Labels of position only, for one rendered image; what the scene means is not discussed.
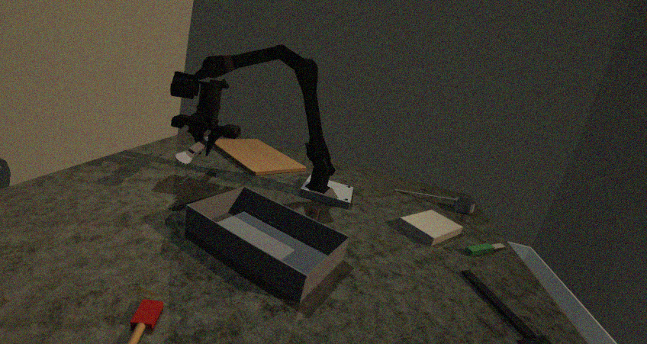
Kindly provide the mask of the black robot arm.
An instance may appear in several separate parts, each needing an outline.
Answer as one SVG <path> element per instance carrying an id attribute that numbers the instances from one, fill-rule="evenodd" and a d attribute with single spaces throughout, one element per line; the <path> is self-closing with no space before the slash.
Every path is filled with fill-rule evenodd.
<path id="1" fill-rule="evenodd" d="M 330 153 L 323 137 L 320 120 L 320 111 L 317 100 L 317 64 L 312 59 L 303 59 L 285 45 L 279 44 L 276 47 L 269 47 L 261 50 L 254 50 L 232 56 L 209 56 L 204 59 L 201 69 L 195 74 L 175 71 L 171 83 L 171 96 L 193 99 L 198 96 L 199 84 L 201 92 L 199 101 L 210 104 L 220 104 L 222 88 L 229 88 L 226 79 L 222 81 L 213 78 L 222 76 L 232 70 L 244 66 L 264 63 L 279 59 L 295 70 L 298 83 L 301 87 L 304 106 L 307 116 L 307 125 L 310 134 L 309 143 L 305 143 L 307 157 L 312 161 L 314 168 L 310 183 L 306 188 L 325 193 L 330 189 L 328 181 L 330 175 L 336 171 L 330 162 Z M 198 81 L 212 78 L 209 82 Z M 212 111 L 213 110 L 213 111 Z M 208 128 L 213 129 L 217 124 L 214 109 L 209 112 L 197 109 L 188 118 L 189 130 L 204 133 Z"/>

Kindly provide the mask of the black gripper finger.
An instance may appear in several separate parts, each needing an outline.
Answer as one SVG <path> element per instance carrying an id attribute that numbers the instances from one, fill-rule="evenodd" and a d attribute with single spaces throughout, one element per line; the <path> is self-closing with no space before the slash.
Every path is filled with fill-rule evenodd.
<path id="1" fill-rule="evenodd" d="M 200 142 L 204 138 L 204 133 L 194 132 L 191 130 L 188 130 L 188 132 L 194 137 L 196 143 Z"/>
<path id="2" fill-rule="evenodd" d="M 212 146 L 214 145 L 214 143 L 215 143 L 215 142 L 217 141 L 217 139 L 219 139 L 220 137 L 222 137 L 222 135 L 220 135 L 220 136 L 215 136 L 215 135 L 211 135 L 211 134 L 209 134 L 209 135 L 208 135 L 208 146 L 207 146 L 207 150 L 206 150 L 206 156 L 207 156 L 207 155 L 209 154 L 209 152 L 211 151 L 211 148 L 212 148 Z"/>

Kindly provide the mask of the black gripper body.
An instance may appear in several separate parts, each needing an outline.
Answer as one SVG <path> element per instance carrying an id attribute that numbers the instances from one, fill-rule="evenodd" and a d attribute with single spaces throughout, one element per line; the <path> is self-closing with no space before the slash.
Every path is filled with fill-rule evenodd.
<path id="1" fill-rule="evenodd" d="M 220 110 L 220 104 L 210 104 L 203 101 L 198 101 L 196 108 L 202 109 L 203 111 L 206 111 L 206 112 L 209 112 L 209 108 L 214 109 L 214 114 L 218 124 L 218 121 L 219 121 L 218 112 Z M 181 129 L 184 127 L 184 125 L 188 126 L 189 117 L 190 116 L 185 114 L 179 114 L 174 116 L 171 120 L 171 127 L 176 127 Z M 236 126 L 232 124 L 220 126 L 217 124 L 213 129 L 208 128 L 208 130 L 211 131 L 211 135 L 215 135 L 215 136 L 222 135 L 224 138 L 232 138 L 232 139 L 236 139 L 240 135 L 240 126 Z"/>

